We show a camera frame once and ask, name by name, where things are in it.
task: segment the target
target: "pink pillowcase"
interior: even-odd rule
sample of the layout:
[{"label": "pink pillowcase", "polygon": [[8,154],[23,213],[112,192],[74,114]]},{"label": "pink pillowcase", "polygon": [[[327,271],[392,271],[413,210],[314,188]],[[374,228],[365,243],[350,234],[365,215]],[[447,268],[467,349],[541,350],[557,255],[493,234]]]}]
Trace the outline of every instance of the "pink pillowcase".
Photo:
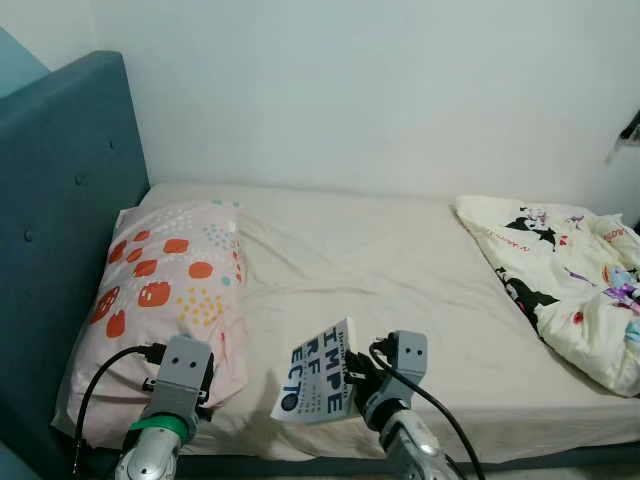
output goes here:
[{"label": "pink pillowcase", "polygon": [[[237,204],[196,202],[120,213],[97,300],[77,346],[67,413],[75,421],[91,377],[123,348],[167,343],[187,334],[214,353],[215,377],[205,407],[247,383],[247,332],[240,311],[244,268]],[[149,399],[145,378],[157,366],[119,360],[100,380],[84,425],[92,446],[114,446]]]}]

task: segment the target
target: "green tape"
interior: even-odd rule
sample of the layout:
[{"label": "green tape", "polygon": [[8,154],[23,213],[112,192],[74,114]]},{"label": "green tape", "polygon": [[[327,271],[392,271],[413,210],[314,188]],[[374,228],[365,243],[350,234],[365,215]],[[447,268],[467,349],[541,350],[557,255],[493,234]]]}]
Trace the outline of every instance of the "green tape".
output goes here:
[{"label": "green tape", "polygon": [[143,418],[133,423],[129,430],[142,430],[144,428],[157,427],[171,430],[180,437],[182,443],[185,444],[189,439],[189,429],[187,425],[178,417],[172,415],[156,415],[154,417]]}]

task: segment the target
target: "white wall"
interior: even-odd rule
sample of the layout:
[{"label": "white wall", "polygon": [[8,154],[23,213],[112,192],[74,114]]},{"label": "white wall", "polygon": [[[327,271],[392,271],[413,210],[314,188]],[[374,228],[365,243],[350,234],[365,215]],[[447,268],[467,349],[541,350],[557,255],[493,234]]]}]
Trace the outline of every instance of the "white wall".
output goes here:
[{"label": "white wall", "polygon": [[461,192],[640,216],[636,0],[92,0],[153,182]]},{"label": "white wall", "polygon": [[50,70],[96,49],[88,0],[1,0],[0,26]]}]

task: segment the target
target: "bed frame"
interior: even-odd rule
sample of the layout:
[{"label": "bed frame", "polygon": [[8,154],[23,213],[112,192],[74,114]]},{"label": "bed frame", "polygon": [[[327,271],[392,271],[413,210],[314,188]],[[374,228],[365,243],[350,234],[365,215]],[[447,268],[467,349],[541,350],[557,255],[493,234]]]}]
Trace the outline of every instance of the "bed frame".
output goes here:
[{"label": "bed frame", "polygon": [[[58,385],[116,215],[149,189],[120,54],[94,52],[0,99],[0,181],[0,473],[66,478],[70,442],[49,427]],[[117,452],[100,449],[87,455],[97,476],[108,475],[116,459]],[[487,467],[634,462],[640,442]],[[183,456],[179,472],[351,476],[389,467],[382,460]]]}]

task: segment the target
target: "bed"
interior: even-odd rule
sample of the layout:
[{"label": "bed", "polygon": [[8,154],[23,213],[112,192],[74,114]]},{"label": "bed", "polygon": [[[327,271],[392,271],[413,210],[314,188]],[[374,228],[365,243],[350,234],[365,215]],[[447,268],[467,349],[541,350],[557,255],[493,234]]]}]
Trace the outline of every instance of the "bed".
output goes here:
[{"label": "bed", "polygon": [[[215,184],[149,190],[117,53],[94,52],[0,100],[0,178],[11,206],[0,237],[1,439],[43,478],[68,469],[68,442],[49,423],[118,211],[195,199],[244,208],[251,371],[185,448],[183,475],[387,471],[359,419],[303,427],[269,418],[292,346],[345,315],[361,350],[398,328],[427,335],[422,385],[456,414],[488,466],[640,459],[640,400],[604,391],[539,342],[448,199]],[[415,408],[464,461],[444,421],[419,400]],[[113,455],[88,460],[108,470]]]}]

